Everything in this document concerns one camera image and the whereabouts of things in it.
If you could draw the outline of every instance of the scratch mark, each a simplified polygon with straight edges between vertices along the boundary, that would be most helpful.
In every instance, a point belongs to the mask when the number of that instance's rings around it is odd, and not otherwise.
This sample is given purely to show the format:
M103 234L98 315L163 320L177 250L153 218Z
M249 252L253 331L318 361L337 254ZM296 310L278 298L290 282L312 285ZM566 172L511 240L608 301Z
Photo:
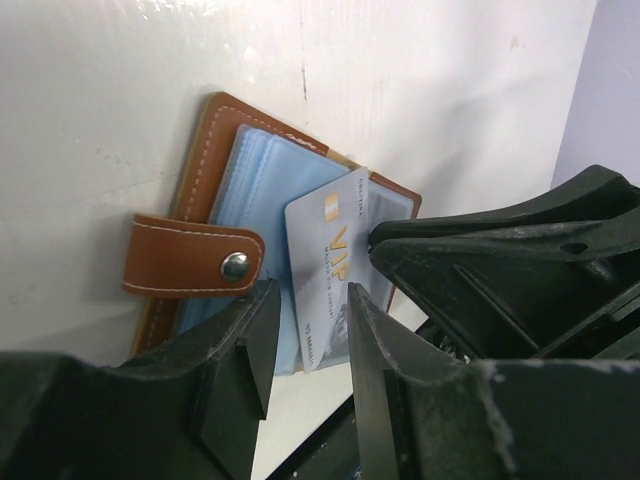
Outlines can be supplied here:
M302 59L302 94L304 95L304 101L307 102L307 72L304 66L304 58Z
M298 2L298 11L300 15L300 45L302 47L302 65L300 67L300 71L302 72L302 95L304 96L304 103L307 103L307 64L305 61L305 50L304 50L304 19L302 17L302 1Z

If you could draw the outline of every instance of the white stitching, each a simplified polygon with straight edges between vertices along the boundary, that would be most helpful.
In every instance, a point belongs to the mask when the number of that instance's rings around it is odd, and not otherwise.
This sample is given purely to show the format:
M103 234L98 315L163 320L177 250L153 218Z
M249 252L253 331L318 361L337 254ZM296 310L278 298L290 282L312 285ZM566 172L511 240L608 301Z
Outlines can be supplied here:
M238 238L238 239L242 239L242 240L249 240L251 243L253 243L255 245L255 247L258 249L258 259L262 258L262 248L260 247L260 244L258 242L256 242L253 238L251 237L245 237L242 235L227 235L224 233L209 233L209 232L194 232L192 230L178 230L177 228L167 228L167 227L158 227L156 225L147 225L146 223L140 223L140 222L133 222L134 225L138 226L138 227L142 227L142 228L150 228L152 230L163 230L166 232L172 232L172 233L182 233L184 235L201 235L203 237L222 237L222 238ZM255 282L256 278L258 277L258 274L260 273L260 264L262 262L259 261L256 271L253 274L253 277L251 277L251 280L249 281L249 283L245 286L242 287L229 287L229 288L154 288L154 287L143 287L142 285L136 285L134 283L129 283L126 281L123 281L122 284L126 285L128 287L133 287L133 288L139 288L141 290L148 290L148 291L152 291L152 292L190 292L190 293L197 293L197 292L239 292L241 290L246 290L249 286L251 286L253 284L253 282ZM150 327L153 328L155 322L152 322Z
M245 285L244 287L234 287L234 288L155 288L155 287L142 287L140 285L136 285L134 283L129 283L123 281L122 284L127 287L139 288L141 290L150 291L150 292L181 292L181 293L198 293L198 292L239 292L241 290L246 290L251 286L251 283Z

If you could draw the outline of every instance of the white wall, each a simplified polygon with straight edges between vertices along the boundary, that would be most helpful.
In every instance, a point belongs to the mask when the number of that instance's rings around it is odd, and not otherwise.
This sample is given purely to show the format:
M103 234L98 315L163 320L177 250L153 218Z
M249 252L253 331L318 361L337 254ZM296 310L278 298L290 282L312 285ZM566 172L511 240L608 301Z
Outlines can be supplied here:
M118 285L127 222L167 212L207 92L420 191L423 215L546 190L594 5L0 2L0 348L125 358L141 306ZM349 389L348 368L278 379L255 478Z
M593 164L640 185L640 2L599 2L553 176Z

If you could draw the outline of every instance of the black plastic claw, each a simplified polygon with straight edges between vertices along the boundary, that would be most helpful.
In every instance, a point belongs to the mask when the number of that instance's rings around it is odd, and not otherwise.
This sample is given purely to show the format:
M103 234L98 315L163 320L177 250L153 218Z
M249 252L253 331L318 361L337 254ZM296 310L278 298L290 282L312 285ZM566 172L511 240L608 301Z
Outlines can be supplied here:
M619 173L593 165L553 190L518 205L454 217L382 222L369 235L369 245L375 248L385 240L400 238L436 238L507 227L606 220L637 206L640 189Z
M279 325L270 280L118 368L0 354L0 478L249 479Z
M416 220L415 236L378 243L371 262L470 357L591 358L640 327L640 207L623 180L591 167L546 196L476 214L478 223ZM430 236L430 223L477 230ZM519 224L486 229L510 223Z
M640 471L640 362L466 365L353 284L349 344L363 478L596 479Z

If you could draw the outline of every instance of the card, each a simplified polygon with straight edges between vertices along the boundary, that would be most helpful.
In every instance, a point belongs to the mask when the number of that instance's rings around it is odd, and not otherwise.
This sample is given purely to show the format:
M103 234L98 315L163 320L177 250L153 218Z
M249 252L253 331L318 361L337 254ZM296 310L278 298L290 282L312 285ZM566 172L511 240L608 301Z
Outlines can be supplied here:
M369 182L359 168L285 209L296 321L305 372L348 358L348 282L369 287Z

